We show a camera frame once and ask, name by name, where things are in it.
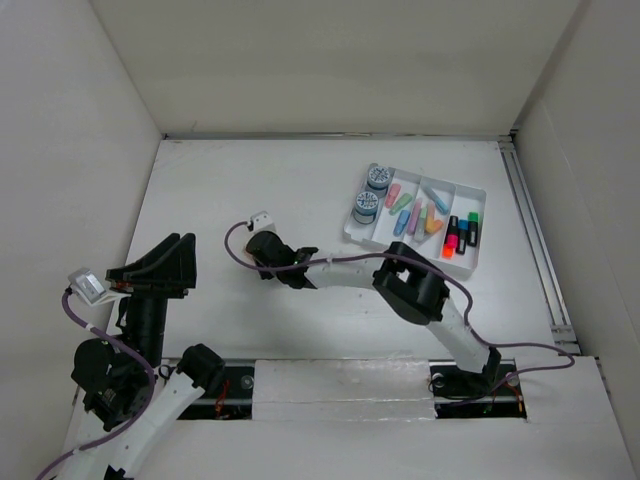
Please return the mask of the blue patterned tape roll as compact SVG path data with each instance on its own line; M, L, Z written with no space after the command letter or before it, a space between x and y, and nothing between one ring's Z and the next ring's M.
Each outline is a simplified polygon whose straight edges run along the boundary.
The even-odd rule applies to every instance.
M366 188L374 192L385 193L393 178L390 170L381 165L372 165L366 175Z

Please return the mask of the blue eraser case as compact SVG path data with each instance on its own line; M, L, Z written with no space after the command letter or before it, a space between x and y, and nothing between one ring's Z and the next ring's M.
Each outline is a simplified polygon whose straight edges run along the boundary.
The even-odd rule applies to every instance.
M407 228L407 225L409 223L410 216L411 213L406 209L403 209L398 213L393 229L393 235L395 237L402 237L404 235L405 229Z

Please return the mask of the green eraser case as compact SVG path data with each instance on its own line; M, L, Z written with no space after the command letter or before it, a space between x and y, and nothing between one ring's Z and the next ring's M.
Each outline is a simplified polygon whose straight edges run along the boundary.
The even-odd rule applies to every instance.
M396 215L405 207L407 207L413 201L413 196L409 193L404 193L399 196L389 210L390 215Z

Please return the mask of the green cap clear marker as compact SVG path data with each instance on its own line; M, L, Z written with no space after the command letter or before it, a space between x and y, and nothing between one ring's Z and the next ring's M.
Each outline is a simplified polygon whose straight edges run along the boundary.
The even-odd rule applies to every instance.
M426 231L427 220L428 220L428 208L427 207L423 207L421 209L421 212L420 212L420 216L419 216L419 219L418 219L416 230L425 230Z

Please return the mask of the purple translucent marker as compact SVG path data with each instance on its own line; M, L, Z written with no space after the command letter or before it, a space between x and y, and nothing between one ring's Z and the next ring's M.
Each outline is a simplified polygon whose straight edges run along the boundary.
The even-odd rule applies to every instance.
M407 234L408 235L413 235L415 233L416 230L416 226L418 223L418 219L420 216L420 212L421 212L421 208L422 208L422 200L421 199L417 199L414 202L412 211L411 211L411 215L409 218L409 222L407 225Z

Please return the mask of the yellow cap translucent marker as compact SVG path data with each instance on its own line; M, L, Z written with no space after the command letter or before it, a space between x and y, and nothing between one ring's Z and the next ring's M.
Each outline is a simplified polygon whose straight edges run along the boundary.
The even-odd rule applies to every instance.
M433 201L430 201L427 205L426 221L424 226L424 232L428 235L433 235L439 232L444 226L443 221L436 218L435 211L436 205Z

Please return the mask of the blue cap clear marker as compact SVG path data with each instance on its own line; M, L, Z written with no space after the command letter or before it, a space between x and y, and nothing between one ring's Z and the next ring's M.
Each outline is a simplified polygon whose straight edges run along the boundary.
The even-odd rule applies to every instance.
M436 193L436 191L430 186L426 185L422 187L425 194L434 202L436 208L440 213L446 215L449 212L449 207L446 202Z

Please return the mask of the orange cap black highlighter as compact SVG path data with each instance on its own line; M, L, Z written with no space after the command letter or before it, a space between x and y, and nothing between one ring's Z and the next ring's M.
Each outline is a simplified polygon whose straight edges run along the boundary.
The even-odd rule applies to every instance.
M451 247L450 245L444 245L443 246L442 256L445 259L451 259L454 254L455 254L455 248L454 247Z

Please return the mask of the pink cap black highlighter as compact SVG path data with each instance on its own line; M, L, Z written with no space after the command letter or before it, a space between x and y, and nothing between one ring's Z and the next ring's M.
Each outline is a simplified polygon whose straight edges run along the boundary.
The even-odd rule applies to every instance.
M458 222L458 217L455 215L451 215L449 217L449 222L447 225L445 245L453 250L457 248L459 242Z

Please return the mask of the blue cap black highlighter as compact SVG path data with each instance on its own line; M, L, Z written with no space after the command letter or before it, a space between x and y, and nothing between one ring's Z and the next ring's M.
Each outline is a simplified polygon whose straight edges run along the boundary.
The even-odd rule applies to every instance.
M458 255L464 255L467 248L469 225L465 219L458 221L458 243L456 247L456 253Z

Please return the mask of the green cap black highlighter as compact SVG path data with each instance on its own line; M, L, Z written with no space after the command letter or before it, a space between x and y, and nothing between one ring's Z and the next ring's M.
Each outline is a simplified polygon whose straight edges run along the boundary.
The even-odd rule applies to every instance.
M471 247L476 247L479 238L479 213L476 211L469 212L467 221L467 244Z

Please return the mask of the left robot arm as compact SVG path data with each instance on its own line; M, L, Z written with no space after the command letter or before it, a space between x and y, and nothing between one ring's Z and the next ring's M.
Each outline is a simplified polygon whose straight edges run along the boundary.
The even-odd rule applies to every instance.
M57 460L60 479L133 479L153 447L197 399L222 387L225 362L203 344L188 347L157 384L168 303L197 280L196 237L172 233L139 260L68 277L68 317L91 338L74 354L72 380L83 391L78 444Z

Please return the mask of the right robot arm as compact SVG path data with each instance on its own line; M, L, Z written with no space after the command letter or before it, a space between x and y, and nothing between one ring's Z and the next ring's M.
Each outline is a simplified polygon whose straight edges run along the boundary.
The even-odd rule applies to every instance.
M402 242L381 257L323 259L320 250L294 250L271 231L255 234L245 247L263 279L293 289L350 287L376 291L401 319L426 327L453 357L444 377L449 395L461 400L487 394L499 379L501 354L472 333L450 296L442 271Z

